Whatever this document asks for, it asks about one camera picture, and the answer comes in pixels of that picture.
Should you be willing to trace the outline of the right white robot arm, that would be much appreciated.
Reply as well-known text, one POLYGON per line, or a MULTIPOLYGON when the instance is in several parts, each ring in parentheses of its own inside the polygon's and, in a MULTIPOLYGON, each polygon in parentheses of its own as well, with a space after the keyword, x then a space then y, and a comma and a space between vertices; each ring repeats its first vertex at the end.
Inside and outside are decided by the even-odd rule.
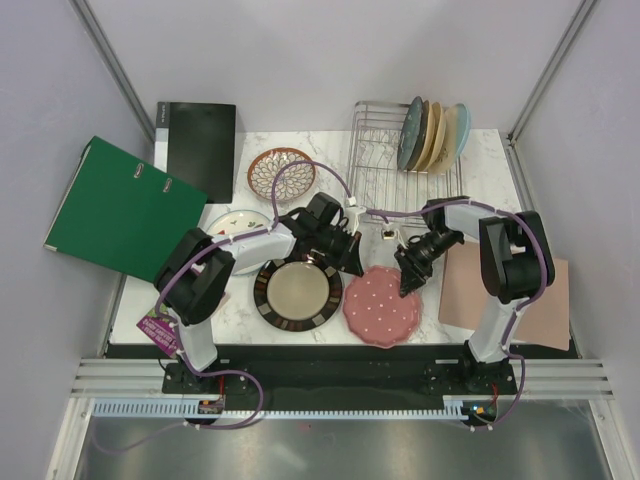
POLYGON ((468 237, 479 243, 481 278, 490 296, 457 361, 426 365, 429 393, 517 393, 511 340, 522 314, 555 279, 539 214, 503 212, 459 196, 429 201, 421 216, 426 233, 400 242, 394 254, 401 271, 401 296, 425 286, 434 262, 468 237))

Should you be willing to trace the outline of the wire dish rack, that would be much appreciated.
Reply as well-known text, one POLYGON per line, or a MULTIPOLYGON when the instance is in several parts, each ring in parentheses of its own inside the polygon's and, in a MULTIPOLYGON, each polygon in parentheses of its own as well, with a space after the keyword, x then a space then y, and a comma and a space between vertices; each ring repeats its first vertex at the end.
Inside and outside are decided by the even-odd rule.
POLYGON ((347 184, 358 202, 366 207, 413 212, 430 199, 463 193, 459 161, 440 175, 397 168, 397 147, 408 109, 402 103, 372 100, 355 103, 347 184))

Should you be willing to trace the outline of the pink polka dot plate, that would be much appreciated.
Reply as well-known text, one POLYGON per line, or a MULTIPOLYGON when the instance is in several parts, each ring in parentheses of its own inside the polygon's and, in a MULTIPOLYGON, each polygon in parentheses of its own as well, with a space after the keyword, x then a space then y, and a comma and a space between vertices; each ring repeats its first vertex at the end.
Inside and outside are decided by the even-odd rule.
POLYGON ((355 277, 343 295, 343 313, 349 330, 367 345, 390 349, 406 342, 422 319, 417 293, 400 296, 401 273, 372 266, 355 277))

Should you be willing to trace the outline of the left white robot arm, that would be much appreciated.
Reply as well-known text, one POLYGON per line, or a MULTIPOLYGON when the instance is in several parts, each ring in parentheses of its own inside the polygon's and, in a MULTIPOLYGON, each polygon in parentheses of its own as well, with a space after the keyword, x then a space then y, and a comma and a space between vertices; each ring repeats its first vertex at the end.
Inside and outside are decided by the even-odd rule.
POLYGON ((359 223, 366 212, 353 197, 341 205, 319 193, 307 206, 276 216, 262 229, 218 236, 200 228, 187 231, 153 281, 159 292, 157 304, 178 315, 169 321, 178 356, 187 366, 185 382, 198 393, 211 392, 218 385, 210 318, 232 274, 272 260, 312 256, 336 271, 361 276, 359 223))

